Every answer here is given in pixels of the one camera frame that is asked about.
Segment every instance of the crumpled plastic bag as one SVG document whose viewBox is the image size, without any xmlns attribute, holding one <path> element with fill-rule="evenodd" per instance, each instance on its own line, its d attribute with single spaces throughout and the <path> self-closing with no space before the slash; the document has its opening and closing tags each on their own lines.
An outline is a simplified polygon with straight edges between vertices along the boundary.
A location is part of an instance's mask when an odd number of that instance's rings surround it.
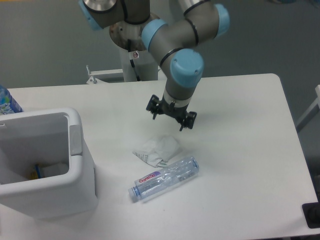
<svg viewBox="0 0 320 240">
<path fill-rule="evenodd" d="M 156 136 L 134 149 L 132 153 L 146 164 L 157 168 L 167 166 L 167 162 L 174 157 L 179 148 L 179 143 L 172 136 Z"/>
</svg>

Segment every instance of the blue bottle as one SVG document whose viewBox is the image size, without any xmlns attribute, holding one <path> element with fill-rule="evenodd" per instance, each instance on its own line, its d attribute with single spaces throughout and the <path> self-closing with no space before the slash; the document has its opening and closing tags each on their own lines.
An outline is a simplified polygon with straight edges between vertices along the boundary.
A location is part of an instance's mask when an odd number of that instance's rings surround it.
<svg viewBox="0 0 320 240">
<path fill-rule="evenodd" d="M 0 85 L 0 115 L 23 112 L 20 105 L 11 96 L 8 89 Z"/>
<path fill-rule="evenodd" d="M 186 157 L 136 180 L 135 186 L 128 191 L 132 201 L 137 202 L 180 183 L 198 172 L 199 165 L 195 158 Z"/>
</svg>

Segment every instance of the bottle label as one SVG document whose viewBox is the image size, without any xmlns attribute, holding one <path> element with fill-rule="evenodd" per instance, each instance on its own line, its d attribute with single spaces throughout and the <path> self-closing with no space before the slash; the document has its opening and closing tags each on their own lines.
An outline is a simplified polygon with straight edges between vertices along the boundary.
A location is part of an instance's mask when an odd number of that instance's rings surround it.
<svg viewBox="0 0 320 240">
<path fill-rule="evenodd" d="M 160 174 L 161 174 L 161 173 L 160 173 L 159 171 L 154 171 L 154 172 L 148 174 L 147 176 L 144 176 L 144 177 L 136 180 L 136 181 L 135 181 L 135 185 L 138 186 L 138 185 L 140 185 L 140 184 L 143 184 L 143 183 L 149 181 L 150 179 L 155 178 L 156 176 L 158 176 L 158 175 L 160 175 Z"/>
<path fill-rule="evenodd" d="M 20 113 L 23 110 L 19 104 L 11 97 L 4 104 L 0 105 L 0 115 Z"/>
</svg>

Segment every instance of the blue joint cap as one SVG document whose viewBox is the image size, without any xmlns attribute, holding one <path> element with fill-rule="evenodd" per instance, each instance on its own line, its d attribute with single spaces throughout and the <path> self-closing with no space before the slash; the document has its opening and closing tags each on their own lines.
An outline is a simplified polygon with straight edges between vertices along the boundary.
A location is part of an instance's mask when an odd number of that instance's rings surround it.
<svg viewBox="0 0 320 240">
<path fill-rule="evenodd" d="M 141 37 L 142 42 L 144 43 L 144 46 L 148 51 L 152 38 L 159 30 L 159 28 L 161 28 L 163 25 L 167 25 L 167 23 L 162 19 L 154 19 L 144 27 Z"/>
<path fill-rule="evenodd" d="M 219 13 L 219 29 L 216 34 L 217 37 L 228 31 L 230 27 L 230 17 L 228 10 L 222 4 L 215 4 L 216 9 Z"/>
<path fill-rule="evenodd" d="M 84 2 L 82 0 L 78 1 L 78 4 L 85 16 L 85 18 L 88 20 L 88 23 L 90 25 L 90 27 L 94 30 L 94 31 L 98 31 L 98 30 L 102 30 L 102 27 L 99 26 L 99 24 L 96 22 L 96 20 L 90 15 L 88 9 L 86 8 Z"/>
<path fill-rule="evenodd" d="M 202 77 L 204 68 L 205 63 L 202 56 L 189 48 L 179 50 L 170 63 L 173 79 L 184 88 L 195 88 Z"/>
</svg>

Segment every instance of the gray floor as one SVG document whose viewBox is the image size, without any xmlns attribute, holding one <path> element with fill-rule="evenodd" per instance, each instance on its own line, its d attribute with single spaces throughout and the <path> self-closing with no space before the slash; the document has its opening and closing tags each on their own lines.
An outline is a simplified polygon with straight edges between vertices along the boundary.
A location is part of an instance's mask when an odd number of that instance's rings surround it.
<svg viewBox="0 0 320 240">
<path fill-rule="evenodd" d="M 316 98 L 320 84 L 320 9 L 308 0 L 221 0 L 229 32 L 196 49 L 204 77 L 275 73 L 294 121 Z M 151 0 L 168 23 L 183 18 L 177 0 Z M 0 83 L 8 88 L 76 85 L 92 71 L 120 68 L 107 29 L 93 32 L 77 0 L 0 3 Z M 320 116 L 299 134 L 309 166 L 320 174 Z"/>
</svg>

